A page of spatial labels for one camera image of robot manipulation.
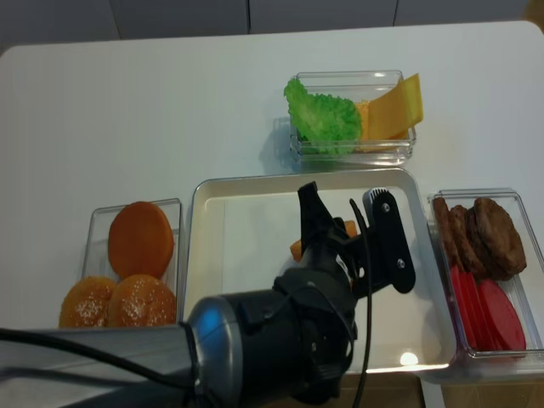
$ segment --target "black cable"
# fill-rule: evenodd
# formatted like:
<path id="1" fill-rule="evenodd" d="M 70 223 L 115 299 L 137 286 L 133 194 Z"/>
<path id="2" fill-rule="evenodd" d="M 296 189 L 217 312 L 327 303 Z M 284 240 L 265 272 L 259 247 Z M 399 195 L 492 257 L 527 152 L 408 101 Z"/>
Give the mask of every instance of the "black cable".
<path id="1" fill-rule="evenodd" d="M 366 223 L 362 214 L 355 204 L 355 201 L 349 200 L 349 204 L 354 210 L 355 219 L 359 224 L 360 234 L 363 237 L 366 252 L 366 282 L 368 285 L 368 294 L 366 296 L 366 342 L 365 342 L 365 357 L 363 359 L 363 371 L 360 373 L 359 384 L 357 385 L 357 392 L 355 393 L 353 408 L 359 408 L 360 399 L 363 396 L 363 389 L 365 389 L 366 383 L 366 370 L 368 370 L 368 360 L 371 354 L 371 329 L 372 329 L 372 261 L 371 251 L 368 246 L 368 236 L 366 235 Z"/>
<path id="2" fill-rule="evenodd" d="M 321 289 L 318 288 L 317 286 L 308 284 L 307 286 L 300 286 L 299 288 L 297 288 L 294 291 L 290 292 L 289 294 L 287 294 L 286 298 L 283 299 L 283 301 L 281 301 L 280 305 L 273 312 L 268 312 L 264 316 L 264 319 L 265 320 L 274 319 L 289 304 L 289 302 L 291 301 L 291 299 L 295 295 L 295 293 L 302 292 L 302 291 L 315 291 L 315 292 L 319 293 L 325 299 L 325 301 L 329 305 L 329 308 L 331 308 L 332 312 L 342 322 L 343 328 L 346 331 L 346 334 L 348 335 L 348 340 L 349 340 L 349 353 L 346 356 L 346 361 L 344 362 L 344 367 L 343 367 L 343 372 L 345 372 L 349 368 L 349 366 L 351 365 L 351 361 L 353 360 L 353 357 L 354 357 L 355 337 L 354 337 L 354 334 L 353 334 L 353 330 L 351 330 L 349 328 L 348 322 L 343 317 L 342 313 L 340 313 L 340 311 L 334 305 L 334 303 L 331 302 L 331 299 L 329 299 L 326 296 L 326 294 L 323 293 L 321 291 Z"/>
<path id="3" fill-rule="evenodd" d="M 394 5 L 394 14 L 393 14 L 393 27 L 397 23 L 397 11 L 399 11 L 399 0 Z"/>
<path id="4" fill-rule="evenodd" d="M 143 378 L 147 378 L 155 383 L 166 385 L 167 387 L 173 387 L 183 390 L 192 390 L 193 386 L 188 384 L 180 384 L 169 376 L 165 376 L 158 371 L 150 370 L 149 368 L 133 363 L 130 360 L 117 357 L 114 354 L 106 353 L 105 351 L 98 350 L 86 346 L 84 344 L 65 340 L 64 338 L 53 337 L 47 334 L 34 333 L 31 331 L 11 330 L 0 328 L 0 341 L 31 344 L 33 346 L 45 347 L 48 349 L 57 349 L 65 351 L 67 353 L 78 354 L 83 357 L 87 357 L 91 360 L 96 360 L 101 363 L 108 364 L 122 370 L 132 372 Z"/>

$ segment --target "cheese slice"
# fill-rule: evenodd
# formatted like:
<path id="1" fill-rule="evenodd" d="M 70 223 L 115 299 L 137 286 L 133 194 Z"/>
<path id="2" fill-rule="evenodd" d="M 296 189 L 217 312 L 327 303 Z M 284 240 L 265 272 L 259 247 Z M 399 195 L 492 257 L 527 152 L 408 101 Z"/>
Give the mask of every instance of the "cheese slice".
<path id="1" fill-rule="evenodd" d="M 365 104 L 355 104 L 363 123 L 363 140 L 406 139 L 408 129 L 423 120 L 419 74 L 399 82 L 381 97 Z"/>

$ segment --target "green lettuce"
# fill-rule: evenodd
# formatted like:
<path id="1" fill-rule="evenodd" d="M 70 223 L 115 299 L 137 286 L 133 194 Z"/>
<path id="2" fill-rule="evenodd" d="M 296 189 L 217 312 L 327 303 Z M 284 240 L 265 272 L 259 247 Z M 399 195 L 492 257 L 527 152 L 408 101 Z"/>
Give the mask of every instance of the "green lettuce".
<path id="1" fill-rule="evenodd" d="M 303 140 L 335 142 L 359 140 L 361 119 L 353 101 L 331 95 L 308 93 L 297 79 L 287 84 L 284 95 L 289 103 L 289 114 Z M 319 148 L 320 153 L 342 154 L 352 149 Z"/>

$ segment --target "red tomato slice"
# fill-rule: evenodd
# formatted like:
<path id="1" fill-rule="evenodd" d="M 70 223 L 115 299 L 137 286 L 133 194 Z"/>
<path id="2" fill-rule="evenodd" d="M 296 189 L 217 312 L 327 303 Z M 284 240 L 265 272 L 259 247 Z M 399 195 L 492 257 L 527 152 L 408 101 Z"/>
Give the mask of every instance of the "red tomato slice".
<path id="1" fill-rule="evenodd" d="M 487 319 L 485 318 L 484 310 L 479 299 L 478 288 L 476 287 L 476 280 L 471 273 L 466 273 L 465 284 L 467 285 L 468 298 L 470 299 L 471 306 L 474 312 L 474 319 L 480 337 L 477 336 L 478 345 L 483 351 L 497 351 L 502 348 L 496 341 L 496 337 L 492 334 Z"/>
<path id="2" fill-rule="evenodd" d="M 465 303 L 462 284 L 461 284 L 461 274 L 459 269 L 456 266 L 453 266 L 450 270 L 451 281 L 453 282 L 453 290 L 456 293 L 457 307 L 459 308 L 459 313 L 461 314 L 462 325 L 465 329 L 465 334 L 467 335 L 468 345 L 472 349 L 477 349 L 478 344 L 476 343 L 476 337 L 474 336 L 473 329 L 470 324 L 470 319 L 468 318 L 467 304 Z"/>
<path id="3" fill-rule="evenodd" d="M 461 282 L 462 298 L 465 302 L 465 308 L 467 308 L 468 320 L 470 322 L 470 327 L 473 331 L 474 338 L 476 339 L 477 350 L 485 350 L 489 346 L 489 340 L 485 336 L 484 327 L 482 322 L 478 319 L 476 315 L 476 306 L 472 293 L 470 291 L 469 284 L 470 274 L 461 272 L 459 274 L 459 279 Z"/>
<path id="4" fill-rule="evenodd" d="M 490 329 L 505 350 L 525 350 L 524 330 L 507 295 L 493 280 L 478 285 L 479 298 Z"/>

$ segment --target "wooden floor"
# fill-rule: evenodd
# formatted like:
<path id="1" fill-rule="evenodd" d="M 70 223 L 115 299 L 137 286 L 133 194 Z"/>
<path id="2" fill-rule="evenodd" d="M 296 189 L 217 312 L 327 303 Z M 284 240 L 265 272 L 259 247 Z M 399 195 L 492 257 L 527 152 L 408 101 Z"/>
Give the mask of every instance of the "wooden floor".
<path id="1" fill-rule="evenodd" d="M 358 377 L 343 379 L 340 398 L 324 408 L 351 408 Z M 543 408 L 544 381 L 490 382 L 485 385 L 454 385 L 442 388 L 446 408 Z M 310 408 L 294 399 L 264 408 Z M 413 374 L 378 374 L 368 377 L 361 408 L 424 408 L 419 379 Z"/>
<path id="2" fill-rule="evenodd" d="M 544 0 L 531 0 L 525 8 L 524 17 L 544 32 Z"/>

